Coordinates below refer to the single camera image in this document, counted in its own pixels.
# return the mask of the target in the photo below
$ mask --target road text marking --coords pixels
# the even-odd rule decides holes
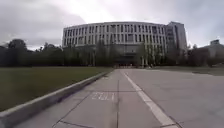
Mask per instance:
[[[93,92],[91,98],[93,100],[108,100],[114,101],[114,93],[113,92]]]
[[[178,128],[178,126],[173,125],[175,124],[173,120],[170,119],[169,116],[167,116],[156,103],[154,103],[150,97],[148,97],[142,89],[134,83],[125,73],[123,75],[128,79],[128,81],[131,83],[133,88],[137,91],[138,95],[142,98],[142,100],[146,103],[146,105],[150,108],[152,113],[155,115],[155,117],[159,120],[159,122],[163,125],[172,125],[172,128]]]

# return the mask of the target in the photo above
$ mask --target concrete curb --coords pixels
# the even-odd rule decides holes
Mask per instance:
[[[87,78],[68,87],[59,89],[55,92],[46,94],[42,97],[31,100],[27,103],[18,105],[0,113],[0,128],[12,128],[13,126],[31,118],[47,107],[62,101],[69,95],[81,90],[86,85],[105,76],[109,72],[103,72],[93,77]]]

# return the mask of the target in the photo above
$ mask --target sky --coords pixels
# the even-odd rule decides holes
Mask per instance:
[[[0,0],[0,45],[24,39],[28,48],[61,45],[63,28],[109,21],[185,25],[188,44],[224,41],[223,0]]]

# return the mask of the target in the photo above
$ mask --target asphalt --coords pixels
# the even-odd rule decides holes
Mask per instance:
[[[224,127],[223,76],[117,69],[16,128],[172,128],[124,74],[179,127]]]

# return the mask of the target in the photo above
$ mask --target lawn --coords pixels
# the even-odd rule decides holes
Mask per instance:
[[[224,68],[222,67],[178,67],[178,66],[164,66],[164,67],[155,67],[153,69],[169,70],[169,71],[183,71],[183,72],[192,72],[198,74],[210,74],[216,76],[224,75]]]
[[[0,111],[100,72],[96,67],[0,68]]]

